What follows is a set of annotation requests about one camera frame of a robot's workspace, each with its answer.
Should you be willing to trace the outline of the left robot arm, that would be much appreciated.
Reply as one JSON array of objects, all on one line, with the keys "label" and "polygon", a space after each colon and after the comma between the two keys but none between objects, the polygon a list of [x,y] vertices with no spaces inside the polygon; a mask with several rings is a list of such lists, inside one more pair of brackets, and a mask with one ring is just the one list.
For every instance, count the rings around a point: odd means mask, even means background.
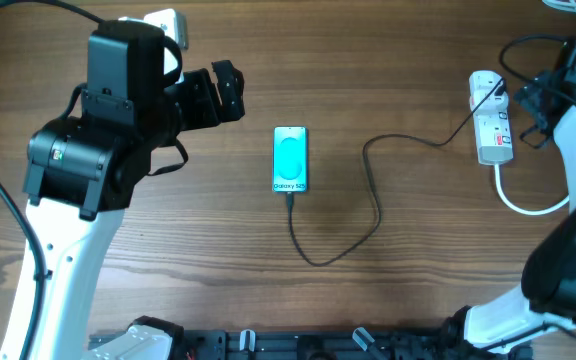
[{"label": "left robot arm", "polygon": [[31,233],[3,359],[77,359],[106,252],[152,152],[183,131],[244,116],[244,78],[228,60],[166,70],[178,43],[143,21],[109,20],[88,40],[87,80],[30,139],[23,189]]}]

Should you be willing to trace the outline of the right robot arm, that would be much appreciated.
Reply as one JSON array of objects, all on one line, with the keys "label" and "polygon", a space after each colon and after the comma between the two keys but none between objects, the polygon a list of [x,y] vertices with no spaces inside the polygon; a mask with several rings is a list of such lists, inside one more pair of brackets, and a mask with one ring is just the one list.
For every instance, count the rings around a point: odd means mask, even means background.
[{"label": "right robot arm", "polygon": [[448,318],[435,341],[440,358],[513,357],[514,349],[555,331],[576,339],[576,37],[554,36],[560,54],[551,71],[524,82],[515,100],[534,118],[533,130],[561,154],[568,216],[529,256],[520,284],[495,300]]}]

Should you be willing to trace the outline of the white power strip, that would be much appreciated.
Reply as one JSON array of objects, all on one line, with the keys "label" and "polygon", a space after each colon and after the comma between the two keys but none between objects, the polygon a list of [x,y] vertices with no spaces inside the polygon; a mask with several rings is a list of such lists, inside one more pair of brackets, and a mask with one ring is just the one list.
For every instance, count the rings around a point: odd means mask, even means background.
[{"label": "white power strip", "polygon": [[[480,89],[493,89],[496,95],[507,94],[505,79],[490,70],[479,70],[470,75],[470,96],[473,91]],[[508,109],[494,114],[473,114],[473,122],[480,164],[501,165],[513,159]]]}]

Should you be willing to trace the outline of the teal Galaxy smartphone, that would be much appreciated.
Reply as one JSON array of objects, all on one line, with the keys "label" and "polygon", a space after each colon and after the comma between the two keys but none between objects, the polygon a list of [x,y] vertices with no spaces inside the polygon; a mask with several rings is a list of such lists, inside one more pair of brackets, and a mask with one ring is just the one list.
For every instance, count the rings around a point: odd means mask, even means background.
[{"label": "teal Galaxy smartphone", "polygon": [[308,131],[305,127],[276,127],[273,133],[272,190],[308,189]]}]

